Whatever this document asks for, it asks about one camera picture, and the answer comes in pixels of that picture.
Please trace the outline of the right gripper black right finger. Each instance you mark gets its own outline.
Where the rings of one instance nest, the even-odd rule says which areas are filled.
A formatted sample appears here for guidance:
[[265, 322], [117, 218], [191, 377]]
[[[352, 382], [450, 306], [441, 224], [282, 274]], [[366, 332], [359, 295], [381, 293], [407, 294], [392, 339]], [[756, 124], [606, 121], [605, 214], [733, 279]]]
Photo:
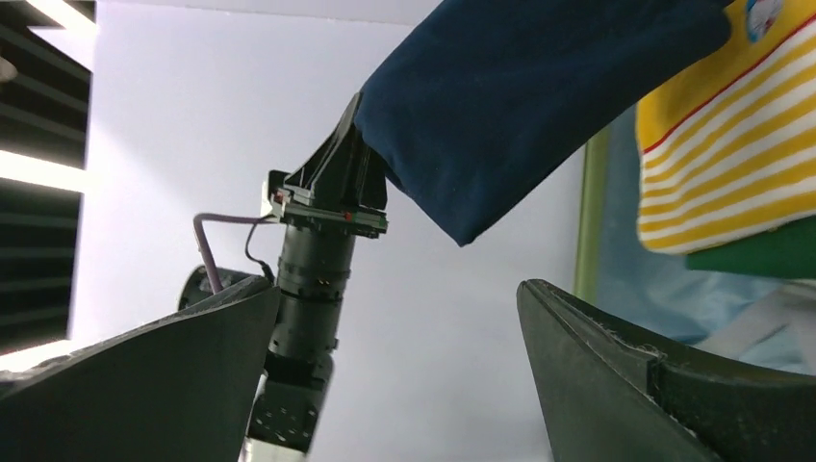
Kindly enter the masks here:
[[555, 460], [811, 461], [815, 380], [684, 345], [545, 280], [517, 290]]

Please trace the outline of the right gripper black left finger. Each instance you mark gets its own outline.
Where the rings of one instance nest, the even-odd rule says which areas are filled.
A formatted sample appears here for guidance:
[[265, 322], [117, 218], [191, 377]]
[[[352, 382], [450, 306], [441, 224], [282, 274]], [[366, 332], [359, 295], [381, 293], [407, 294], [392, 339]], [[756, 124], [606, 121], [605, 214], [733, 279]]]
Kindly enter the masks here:
[[191, 308], [1, 376], [5, 461], [236, 461], [279, 291], [250, 277]]

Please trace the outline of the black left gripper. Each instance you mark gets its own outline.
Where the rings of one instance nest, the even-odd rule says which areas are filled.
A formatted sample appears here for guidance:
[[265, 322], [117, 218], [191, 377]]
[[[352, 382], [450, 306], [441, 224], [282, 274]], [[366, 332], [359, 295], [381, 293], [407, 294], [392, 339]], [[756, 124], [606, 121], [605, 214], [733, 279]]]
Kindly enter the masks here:
[[268, 173], [268, 221], [377, 239], [388, 230], [386, 166], [354, 119], [355, 93], [333, 132], [295, 172]]

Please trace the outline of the green suitcase with blue lining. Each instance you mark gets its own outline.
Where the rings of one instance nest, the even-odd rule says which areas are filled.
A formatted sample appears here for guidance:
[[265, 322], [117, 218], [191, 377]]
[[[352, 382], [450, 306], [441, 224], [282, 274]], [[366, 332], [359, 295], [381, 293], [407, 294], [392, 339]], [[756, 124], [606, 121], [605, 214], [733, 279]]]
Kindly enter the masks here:
[[659, 335], [695, 347], [730, 324], [750, 305], [795, 281], [688, 270], [681, 256], [652, 253], [637, 237], [640, 152], [635, 111], [612, 121], [599, 145], [586, 152], [592, 175], [587, 192], [596, 251], [581, 273], [580, 297], [600, 310]]

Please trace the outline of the navy blue cloth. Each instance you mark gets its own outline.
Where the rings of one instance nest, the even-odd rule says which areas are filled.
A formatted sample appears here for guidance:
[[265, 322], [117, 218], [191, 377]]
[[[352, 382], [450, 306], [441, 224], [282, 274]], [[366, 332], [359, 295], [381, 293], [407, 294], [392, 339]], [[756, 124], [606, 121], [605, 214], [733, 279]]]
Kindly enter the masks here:
[[721, 48], [722, 1], [447, 0], [354, 119], [389, 178], [472, 243], [643, 96]]

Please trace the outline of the dark green cloth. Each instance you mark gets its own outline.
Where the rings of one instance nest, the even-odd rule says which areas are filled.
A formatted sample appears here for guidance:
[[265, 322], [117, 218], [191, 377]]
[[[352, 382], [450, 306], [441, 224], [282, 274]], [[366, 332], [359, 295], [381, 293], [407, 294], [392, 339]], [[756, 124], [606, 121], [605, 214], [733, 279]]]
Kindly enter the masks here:
[[685, 267], [777, 279], [815, 279], [815, 217], [688, 254]]

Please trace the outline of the yellow striped towel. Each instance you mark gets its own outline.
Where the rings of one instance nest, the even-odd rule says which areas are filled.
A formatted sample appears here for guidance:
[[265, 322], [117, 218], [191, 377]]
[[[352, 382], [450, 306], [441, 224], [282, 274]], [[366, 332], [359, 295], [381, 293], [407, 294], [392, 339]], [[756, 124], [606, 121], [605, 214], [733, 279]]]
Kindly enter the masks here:
[[736, 1], [727, 43], [641, 99], [637, 231], [683, 255], [815, 213], [815, 5]]

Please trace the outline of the white shirt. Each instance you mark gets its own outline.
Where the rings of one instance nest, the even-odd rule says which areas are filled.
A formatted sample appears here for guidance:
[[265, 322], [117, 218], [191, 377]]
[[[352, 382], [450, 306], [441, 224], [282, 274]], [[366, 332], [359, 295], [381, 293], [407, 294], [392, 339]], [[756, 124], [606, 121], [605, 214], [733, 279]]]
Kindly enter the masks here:
[[795, 281], [750, 305], [696, 348], [785, 372], [815, 373], [815, 283]]

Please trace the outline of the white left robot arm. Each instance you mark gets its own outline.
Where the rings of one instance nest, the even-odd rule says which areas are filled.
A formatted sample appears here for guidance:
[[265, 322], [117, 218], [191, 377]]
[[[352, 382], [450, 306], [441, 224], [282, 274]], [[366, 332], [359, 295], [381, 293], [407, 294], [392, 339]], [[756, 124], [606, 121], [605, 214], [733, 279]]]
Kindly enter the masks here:
[[355, 241], [388, 229], [385, 165], [354, 125], [362, 99], [353, 95], [334, 131], [299, 169], [269, 172], [258, 217], [201, 213], [192, 220], [216, 294], [224, 288], [205, 222], [286, 227], [277, 267], [256, 262], [279, 296], [243, 461], [306, 460], [333, 373]]

